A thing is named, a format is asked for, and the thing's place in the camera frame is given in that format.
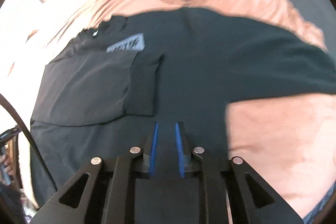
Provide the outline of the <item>person's left hand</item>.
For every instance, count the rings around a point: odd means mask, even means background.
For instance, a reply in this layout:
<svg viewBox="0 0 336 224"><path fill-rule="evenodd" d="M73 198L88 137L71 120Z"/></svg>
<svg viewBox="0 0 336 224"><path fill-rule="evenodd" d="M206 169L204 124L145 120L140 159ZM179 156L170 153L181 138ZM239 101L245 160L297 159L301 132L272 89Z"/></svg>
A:
<svg viewBox="0 0 336 224"><path fill-rule="evenodd" d="M9 176L13 176L15 174L13 163L8 155L1 155L0 162L5 167L5 173Z"/></svg>

